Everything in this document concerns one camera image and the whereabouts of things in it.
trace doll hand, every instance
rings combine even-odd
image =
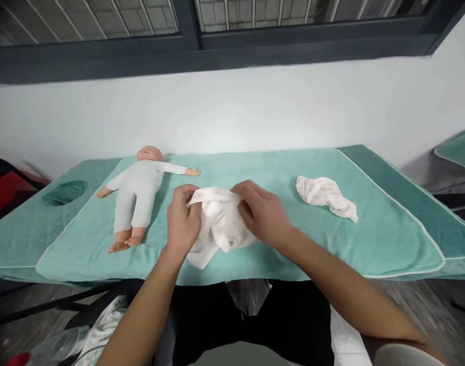
[[[112,193],[112,191],[110,189],[108,189],[107,187],[103,187],[102,190],[97,193],[97,197],[98,198],[104,198],[104,197],[108,196],[111,193]]]
[[[186,175],[189,175],[189,176],[197,176],[197,175],[200,175],[201,171],[198,170],[198,169],[189,169],[187,168],[185,170],[185,174]]]

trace white wall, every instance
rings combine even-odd
[[[207,154],[363,143],[423,181],[420,157],[463,128],[465,16],[427,58],[0,87],[0,157],[50,178],[145,144]]]

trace dark gray window frame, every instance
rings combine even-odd
[[[0,47],[0,84],[427,56],[465,13],[465,0],[430,5],[413,17],[202,34],[193,0],[175,0],[175,35]]]

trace doll head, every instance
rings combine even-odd
[[[163,154],[154,146],[145,146],[137,152],[137,160],[163,161]]]

